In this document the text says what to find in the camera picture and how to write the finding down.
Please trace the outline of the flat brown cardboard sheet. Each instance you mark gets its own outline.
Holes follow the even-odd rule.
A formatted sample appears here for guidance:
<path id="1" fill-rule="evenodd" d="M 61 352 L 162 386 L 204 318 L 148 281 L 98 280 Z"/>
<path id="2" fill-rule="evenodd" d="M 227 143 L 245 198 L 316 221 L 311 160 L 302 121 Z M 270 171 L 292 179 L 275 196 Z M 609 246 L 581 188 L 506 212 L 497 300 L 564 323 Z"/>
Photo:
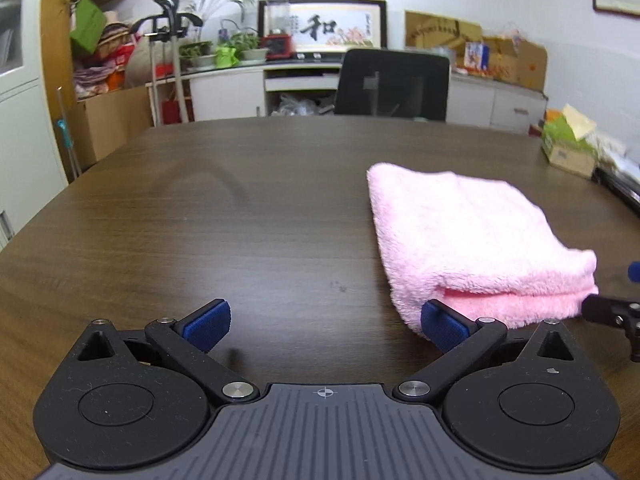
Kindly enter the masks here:
<path id="1" fill-rule="evenodd" d="M 414 11 L 405 12 L 405 45 L 410 48 L 447 48 L 462 55 L 469 42 L 481 42 L 480 24 Z"/>

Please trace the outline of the green tissue box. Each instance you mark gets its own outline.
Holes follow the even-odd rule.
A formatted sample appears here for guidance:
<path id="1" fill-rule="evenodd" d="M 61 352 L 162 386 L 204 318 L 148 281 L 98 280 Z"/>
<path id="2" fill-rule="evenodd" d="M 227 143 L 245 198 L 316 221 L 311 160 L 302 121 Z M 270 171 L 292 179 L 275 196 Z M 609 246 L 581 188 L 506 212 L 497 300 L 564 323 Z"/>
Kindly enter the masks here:
<path id="1" fill-rule="evenodd" d="M 560 110 L 546 110 L 541 131 L 541 149 L 548 164 L 568 174 L 590 179 L 596 170 L 598 155 L 584 139 L 578 140 Z"/>

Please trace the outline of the red base blender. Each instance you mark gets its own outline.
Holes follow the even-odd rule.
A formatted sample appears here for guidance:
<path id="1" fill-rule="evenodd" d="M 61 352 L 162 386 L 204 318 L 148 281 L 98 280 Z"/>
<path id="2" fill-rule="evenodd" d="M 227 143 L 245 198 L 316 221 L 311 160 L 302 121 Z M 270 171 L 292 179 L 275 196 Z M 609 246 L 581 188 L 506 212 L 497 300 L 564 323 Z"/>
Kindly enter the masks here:
<path id="1" fill-rule="evenodd" d="M 262 6 L 262 46 L 268 61 L 288 60 L 294 53 L 291 0 L 266 0 Z"/>

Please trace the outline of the black office chair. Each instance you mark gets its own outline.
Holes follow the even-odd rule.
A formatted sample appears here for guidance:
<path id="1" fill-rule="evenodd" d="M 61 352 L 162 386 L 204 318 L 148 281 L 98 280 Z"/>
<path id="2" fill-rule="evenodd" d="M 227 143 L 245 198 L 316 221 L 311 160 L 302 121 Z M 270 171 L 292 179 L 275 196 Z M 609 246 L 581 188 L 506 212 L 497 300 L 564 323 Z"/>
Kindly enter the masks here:
<path id="1" fill-rule="evenodd" d="M 448 58 L 392 50 L 346 52 L 334 113 L 444 122 L 450 83 Z"/>

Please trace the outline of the mop with teal clip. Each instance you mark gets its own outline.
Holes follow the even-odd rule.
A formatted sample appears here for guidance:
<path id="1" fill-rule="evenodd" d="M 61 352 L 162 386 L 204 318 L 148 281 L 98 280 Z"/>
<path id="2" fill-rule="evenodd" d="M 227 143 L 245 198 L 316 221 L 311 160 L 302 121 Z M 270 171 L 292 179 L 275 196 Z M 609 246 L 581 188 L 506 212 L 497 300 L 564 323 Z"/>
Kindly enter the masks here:
<path id="1" fill-rule="evenodd" d="M 58 120 L 58 128 L 60 128 L 63 137 L 63 143 L 70 159 L 70 168 L 72 168 L 73 179 L 76 180 L 81 175 L 81 168 L 75 152 L 74 139 L 70 133 L 70 125 L 68 124 L 66 108 L 63 101 L 62 87 L 56 88 L 56 98 L 58 99 L 58 107 L 60 108 L 61 118 Z"/>

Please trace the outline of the pink fluffy towel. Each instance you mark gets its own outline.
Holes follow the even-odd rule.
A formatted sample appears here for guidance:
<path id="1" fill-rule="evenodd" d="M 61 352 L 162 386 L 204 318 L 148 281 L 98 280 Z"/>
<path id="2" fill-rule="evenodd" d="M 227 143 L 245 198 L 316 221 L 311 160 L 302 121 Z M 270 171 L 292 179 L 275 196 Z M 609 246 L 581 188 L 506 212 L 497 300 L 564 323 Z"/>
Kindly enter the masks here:
<path id="1" fill-rule="evenodd" d="M 574 318 L 599 291 L 596 253 L 563 245 L 506 181 L 388 162 L 371 166 L 367 181 L 390 298 L 416 334 L 432 299 L 470 320 L 521 328 Z"/>

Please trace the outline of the white side cabinet with drawers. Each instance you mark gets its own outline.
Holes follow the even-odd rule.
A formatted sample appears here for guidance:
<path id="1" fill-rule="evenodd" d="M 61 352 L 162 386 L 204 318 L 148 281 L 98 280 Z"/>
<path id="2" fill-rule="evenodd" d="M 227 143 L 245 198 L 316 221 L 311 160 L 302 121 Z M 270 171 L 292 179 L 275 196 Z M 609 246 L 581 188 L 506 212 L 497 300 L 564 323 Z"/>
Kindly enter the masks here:
<path id="1" fill-rule="evenodd" d="M 548 98 L 539 91 L 487 78 L 452 73 L 446 123 L 527 134 L 546 114 Z"/>

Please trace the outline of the white metal filing cabinet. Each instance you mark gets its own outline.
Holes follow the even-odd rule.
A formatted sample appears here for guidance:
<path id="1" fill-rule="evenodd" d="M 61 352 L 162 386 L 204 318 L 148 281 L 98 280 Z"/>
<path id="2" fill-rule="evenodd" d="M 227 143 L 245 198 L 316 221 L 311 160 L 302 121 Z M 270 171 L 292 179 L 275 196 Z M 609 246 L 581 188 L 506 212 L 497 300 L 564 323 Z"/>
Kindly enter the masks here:
<path id="1" fill-rule="evenodd" d="M 2 246 L 67 185 L 44 88 L 40 2 L 1 0 Z"/>

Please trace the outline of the potted green plant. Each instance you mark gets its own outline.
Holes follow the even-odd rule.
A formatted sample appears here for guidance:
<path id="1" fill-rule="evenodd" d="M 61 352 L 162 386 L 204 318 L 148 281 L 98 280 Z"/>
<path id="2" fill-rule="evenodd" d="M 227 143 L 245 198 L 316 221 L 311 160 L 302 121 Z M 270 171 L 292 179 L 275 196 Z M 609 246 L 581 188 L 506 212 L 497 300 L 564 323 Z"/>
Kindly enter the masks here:
<path id="1" fill-rule="evenodd" d="M 235 55 L 244 65 L 264 64 L 269 50 L 262 47 L 262 40 L 254 32 L 236 32 L 230 38 Z"/>

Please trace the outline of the green cardboard box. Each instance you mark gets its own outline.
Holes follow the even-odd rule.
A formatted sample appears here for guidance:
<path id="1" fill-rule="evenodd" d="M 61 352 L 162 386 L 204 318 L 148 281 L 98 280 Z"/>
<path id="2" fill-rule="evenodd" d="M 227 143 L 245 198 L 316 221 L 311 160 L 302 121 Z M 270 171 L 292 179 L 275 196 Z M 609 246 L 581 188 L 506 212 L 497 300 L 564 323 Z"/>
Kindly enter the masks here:
<path id="1" fill-rule="evenodd" d="M 96 50 L 106 16 L 92 0 L 78 0 L 72 5 L 70 14 L 70 44 L 77 56 L 92 55 Z"/>

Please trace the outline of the white low cabinet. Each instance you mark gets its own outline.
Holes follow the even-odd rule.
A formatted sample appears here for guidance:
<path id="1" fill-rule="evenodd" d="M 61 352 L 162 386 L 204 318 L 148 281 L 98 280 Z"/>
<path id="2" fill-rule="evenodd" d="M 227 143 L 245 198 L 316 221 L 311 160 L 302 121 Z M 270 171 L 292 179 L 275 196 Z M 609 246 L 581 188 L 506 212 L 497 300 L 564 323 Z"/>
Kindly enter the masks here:
<path id="1" fill-rule="evenodd" d="M 280 96 L 332 99 L 340 79 L 340 62 L 265 63 L 225 70 L 192 70 L 181 76 L 194 122 L 267 117 Z"/>

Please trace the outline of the green watering can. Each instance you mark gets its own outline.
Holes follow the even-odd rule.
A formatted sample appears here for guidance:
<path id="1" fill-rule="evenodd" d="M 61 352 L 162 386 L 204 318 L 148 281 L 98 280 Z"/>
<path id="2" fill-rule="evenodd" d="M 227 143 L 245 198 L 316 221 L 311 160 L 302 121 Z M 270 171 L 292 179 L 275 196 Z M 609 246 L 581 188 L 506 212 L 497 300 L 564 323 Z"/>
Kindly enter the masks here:
<path id="1" fill-rule="evenodd" d="M 239 64 L 236 49 L 228 46 L 216 47 L 215 66 L 217 70 L 226 70 Z"/>

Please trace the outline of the cardboard box with red letters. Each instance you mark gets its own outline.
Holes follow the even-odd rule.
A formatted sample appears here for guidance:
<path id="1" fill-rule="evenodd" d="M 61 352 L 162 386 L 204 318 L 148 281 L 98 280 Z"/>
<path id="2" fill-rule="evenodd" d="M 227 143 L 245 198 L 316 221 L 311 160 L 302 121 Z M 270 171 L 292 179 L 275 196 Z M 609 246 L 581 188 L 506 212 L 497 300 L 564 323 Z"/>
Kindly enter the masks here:
<path id="1" fill-rule="evenodd" d="M 489 49 L 488 74 L 498 81 L 543 92 L 548 52 L 524 39 L 485 37 Z"/>

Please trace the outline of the large brown cardboard box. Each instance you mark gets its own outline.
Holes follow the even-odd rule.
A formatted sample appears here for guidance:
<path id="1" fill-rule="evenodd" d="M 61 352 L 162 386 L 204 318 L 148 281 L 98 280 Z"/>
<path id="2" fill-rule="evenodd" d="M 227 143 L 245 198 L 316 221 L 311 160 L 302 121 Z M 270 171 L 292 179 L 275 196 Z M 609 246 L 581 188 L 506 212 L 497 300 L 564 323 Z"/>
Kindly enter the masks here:
<path id="1" fill-rule="evenodd" d="M 86 170 L 152 127 L 148 90 L 117 90 L 80 101 L 68 112 L 68 125 Z"/>

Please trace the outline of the framed calligraphy with lotus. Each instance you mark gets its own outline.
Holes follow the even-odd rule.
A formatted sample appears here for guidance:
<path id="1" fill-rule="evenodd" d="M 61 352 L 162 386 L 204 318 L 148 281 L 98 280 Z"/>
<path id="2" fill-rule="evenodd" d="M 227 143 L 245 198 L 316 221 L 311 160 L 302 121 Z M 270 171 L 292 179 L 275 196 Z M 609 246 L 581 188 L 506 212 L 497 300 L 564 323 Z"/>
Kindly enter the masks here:
<path id="1" fill-rule="evenodd" d="M 257 33 L 270 60 L 326 58 L 350 49 L 387 47 L 384 0 L 288 0 L 290 24 L 271 24 L 270 4 L 258 2 Z"/>

